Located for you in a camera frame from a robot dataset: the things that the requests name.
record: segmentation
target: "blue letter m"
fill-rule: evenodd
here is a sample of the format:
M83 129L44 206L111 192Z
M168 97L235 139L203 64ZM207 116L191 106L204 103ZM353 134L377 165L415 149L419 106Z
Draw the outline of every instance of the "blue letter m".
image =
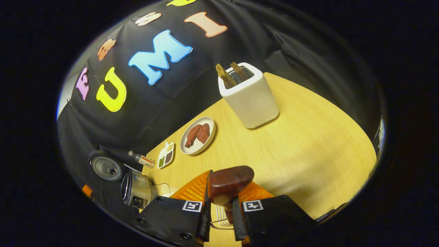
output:
M154 85L162 77L161 71L155 71L150 66L169 68L165 53L169 54L171 62L178 62L192 51L192 47L182 45L170 33L171 31L165 30L154 37L154 52L139 51L128 61L128 66L136 66L148 77L149 85Z

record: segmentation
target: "stainless steel rice cooker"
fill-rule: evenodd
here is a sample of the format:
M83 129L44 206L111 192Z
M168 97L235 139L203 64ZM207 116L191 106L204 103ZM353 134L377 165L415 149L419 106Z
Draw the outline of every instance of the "stainless steel rice cooker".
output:
M151 186L152 182L146 175L129 169L120 187L123 202L128 206L144 209L151 200Z

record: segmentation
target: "wooden table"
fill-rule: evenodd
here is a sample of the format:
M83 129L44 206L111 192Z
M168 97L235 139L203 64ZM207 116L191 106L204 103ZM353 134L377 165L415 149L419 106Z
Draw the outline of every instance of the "wooden table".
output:
M276 75L264 76L279 106L276 119L247 129L221 99L147 154L157 162L165 142L174 142L171 164L163 169L144 167L142 173L155 184L167 183L172 194L207 170L247 165L255 171L255 183L275 196L290 196L314 219L351 200L376 162L367 135L323 97ZM202 153L183 154L181 137L202 116L215 121L215 137ZM240 245L233 231L213 228L205 243L206 247Z

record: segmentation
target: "small bottle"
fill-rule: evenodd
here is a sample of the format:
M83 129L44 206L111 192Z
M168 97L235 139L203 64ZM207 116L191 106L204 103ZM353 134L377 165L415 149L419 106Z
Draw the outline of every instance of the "small bottle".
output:
M149 167L149 168L153 168L154 167L154 162L152 162L152 160L148 159L147 157L140 155L138 153L134 153L133 151L129 151L128 152L128 156L133 157L137 162L139 162L140 164Z

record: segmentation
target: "plate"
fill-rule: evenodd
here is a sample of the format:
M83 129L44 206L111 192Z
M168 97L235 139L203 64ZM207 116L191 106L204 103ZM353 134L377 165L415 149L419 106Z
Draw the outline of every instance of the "plate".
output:
M184 144L186 144L187 141L187 134L189 133L189 131L197 124L208 124L209 125L209 138L207 139L207 141L203 144L202 142L200 142L197 138L195 139L194 143L192 146L190 146L189 148L185 147ZM210 142L213 139L213 136L215 135L215 122L213 121L212 118L208 117L208 116L204 116L198 120L196 120L195 122L193 122L188 128L187 130L184 132L183 136L181 137L181 141L180 141L180 150L185 153L185 154L189 154L189 155L195 155L200 153L201 151L203 151L205 148L207 148L207 146L209 146Z
M158 159L157 159L157 168L158 169L162 169L163 167L169 165L173 160L174 160L174 149L175 149L175 144L173 142L169 143L166 142L165 143L165 147L160 151L159 155L158 155ZM171 154L171 159L166 163L166 156L169 154ZM160 159L164 159L163 160L163 165L160 166Z

